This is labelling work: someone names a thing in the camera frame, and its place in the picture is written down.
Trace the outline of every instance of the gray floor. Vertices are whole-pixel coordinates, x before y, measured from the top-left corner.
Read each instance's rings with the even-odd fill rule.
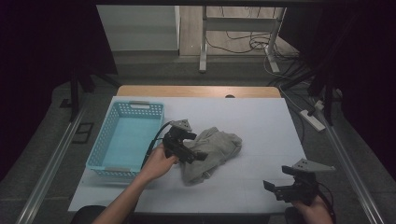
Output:
[[[190,12],[181,11],[182,18],[183,13],[190,13],[196,15],[191,17],[199,22],[200,8],[189,7],[186,10],[190,10]],[[185,36],[183,39],[189,39],[188,36],[193,38],[193,32],[197,32],[197,29],[193,27],[190,26],[190,31],[181,33]],[[182,25],[181,29],[188,29],[188,27]],[[227,42],[227,45],[223,47],[243,49],[245,46],[245,43],[235,44],[227,40],[224,34],[219,35],[222,35],[222,37],[214,36],[213,41],[219,45],[224,41]],[[199,47],[197,47],[199,44],[197,43],[200,43],[200,40],[192,41],[193,44],[185,42],[184,45],[193,46],[189,49],[191,51],[182,47],[183,41],[180,43],[180,54],[182,56],[160,52],[155,52],[155,54],[153,52],[147,54],[115,52],[119,75],[114,78],[122,84],[135,85],[220,86],[266,86],[274,78],[273,75],[265,71],[262,64],[263,56],[257,57],[254,55],[249,57],[208,57],[207,72],[200,74],[198,72],[199,59],[196,57],[197,52],[199,52]],[[283,46],[285,46],[284,50],[286,52],[294,51],[294,49],[287,49],[287,44]],[[215,49],[209,49],[208,52],[209,54],[229,55],[229,53],[216,51]],[[262,52],[253,52],[252,54],[263,55]],[[279,61],[281,71],[285,71],[289,63]],[[59,171],[36,214],[34,223],[68,223],[73,216],[73,214],[67,212],[68,205],[78,185],[85,167],[85,161],[99,132],[111,97],[117,92],[115,88],[103,80],[97,77],[92,78],[97,87],[95,93],[86,95],[89,99],[88,110],[81,121],[93,123],[92,135],[87,144],[71,144],[67,149]],[[306,102],[298,96],[307,98],[305,88],[305,85],[299,85],[293,88],[293,92],[287,91],[287,95],[298,106],[308,108]],[[54,90],[52,105],[47,116],[37,128],[29,145],[8,176],[0,183],[0,223],[15,223],[37,179],[50,159],[51,153],[61,141],[68,125],[70,109],[60,108],[59,105],[63,99],[68,99],[69,95],[70,89],[67,83]],[[304,134],[303,147],[307,158],[337,167],[336,173],[320,174],[318,179],[327,185],[334,194],[338,223],[370,223],[361,207],[359,197],[349,184],[347,174],[334,153],[327,134],[317,133],[306,122],[303,126],[299,117],[292,110],[290,114],[297,133],[301,137]],[[385,223],[396,223],[396,213],[393,211],[396,200],[395,181],[389,176],[371,149],[344,119],[342,111],[339,109],[339,103],[334,103],[332,116],[334,127],[338,130],[348,155],[373,196]],[[74,139],[78,140],[80,136],[76,135]],[[285,221],[279,215],[272,216],[270,223],[285,223]]]

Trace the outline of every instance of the blue plastic basket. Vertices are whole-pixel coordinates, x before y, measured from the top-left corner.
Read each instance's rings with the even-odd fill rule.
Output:
[[[136,176],[151,140],[162,125],[162,103],[113,102],[86,167],[100,176]]]

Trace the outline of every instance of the gray cloth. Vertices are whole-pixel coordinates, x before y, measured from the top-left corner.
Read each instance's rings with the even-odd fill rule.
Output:
[[[209,178],[218,166],[238,154],[242,147],[242,139],[234,133],[220,132],[213,127],[200,133],[195,140],[185,142],[184,145],[192,151],[208,154],[204,161],[181,164],[183,181],[187,185],[192,185]]]

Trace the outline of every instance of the metal leg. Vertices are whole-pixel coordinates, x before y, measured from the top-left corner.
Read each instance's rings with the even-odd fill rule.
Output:
[[[268,46],[265,47],[265,54],[267,55],[268,62],[270,63],[271,69],[273,73],[279,73],[279,67],[274,58],[274,45],[277,38],[277,34],[279,33],[280,25],[282,24],[283,17],[285,15],[286,8],[281,7],[279,9],[279,13],[276,16],[275,27],[271,32],[270,41]]]
[[[202,7],[202,43],[201,43],[201,55],[199,59],[199,72],[206,72],[206,26],[207,26],[206,7]]]

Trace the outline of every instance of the table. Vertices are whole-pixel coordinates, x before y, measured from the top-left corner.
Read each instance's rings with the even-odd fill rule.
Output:
[[[229,95],[236,98],[224,98]],[[268,215],[283,213],[290,206],[277,201],[262,185],[264,179],[278,186],[291,185],[294,180],[281,172],[281,165],[292,166],[305,157],[276,88],[122,86],[117,96],[113,101],[164,103],[164,122],[188,114],[182,119],[189,119],[196,133],[215,124],[220,131],[235,132],[244,141],[238,156],[221,165],[204,183],[185,186],[180,167],[173,166],[142,193],[136,213]],[[210,118],[197,108],[204,108]],[[108,205],[130,181],[99,177],[85,169],[69,211],[90,204]]]

